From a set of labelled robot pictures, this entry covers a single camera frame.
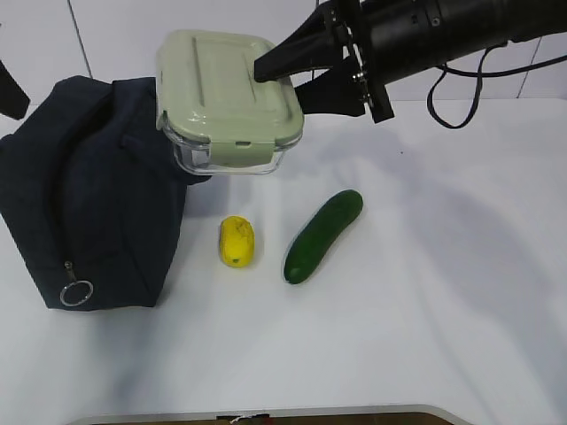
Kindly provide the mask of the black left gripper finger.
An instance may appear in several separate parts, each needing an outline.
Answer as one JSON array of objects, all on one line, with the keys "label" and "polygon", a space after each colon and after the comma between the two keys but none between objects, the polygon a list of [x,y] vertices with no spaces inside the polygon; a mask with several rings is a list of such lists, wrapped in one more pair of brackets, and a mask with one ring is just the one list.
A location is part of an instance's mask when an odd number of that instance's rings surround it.
[{"label": "black left gripper finger", "polygon": [[29,105],[30,98],[0,62],[0,113],[21,120],[26,116]]}]

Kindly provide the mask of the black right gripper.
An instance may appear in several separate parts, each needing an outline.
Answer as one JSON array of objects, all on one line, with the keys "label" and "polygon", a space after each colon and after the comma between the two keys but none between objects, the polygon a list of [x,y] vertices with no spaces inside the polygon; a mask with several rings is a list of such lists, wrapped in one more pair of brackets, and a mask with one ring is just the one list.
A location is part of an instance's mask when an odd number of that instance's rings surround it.
[{"label": "black right gripper", "polygon": [[254,80],[276,81],[326,69],[295,88],[305,115],[359,117],[368,112],[376,123],[393,118],[361,3],[327,1],[320,7],[283,42],[254,61]]}]

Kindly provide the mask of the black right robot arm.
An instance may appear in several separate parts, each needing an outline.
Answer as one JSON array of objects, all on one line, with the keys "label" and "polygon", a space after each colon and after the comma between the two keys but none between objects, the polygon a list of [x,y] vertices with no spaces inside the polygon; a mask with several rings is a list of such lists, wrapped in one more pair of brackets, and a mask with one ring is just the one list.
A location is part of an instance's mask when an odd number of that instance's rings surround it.
[{"label": "black right robot arm", "polygon": [[305,114],[394,113],[386,85],[480,50],[566,30],[564,1],[326,1],[254,62],[257,82],[321,75],[295,89]]}]

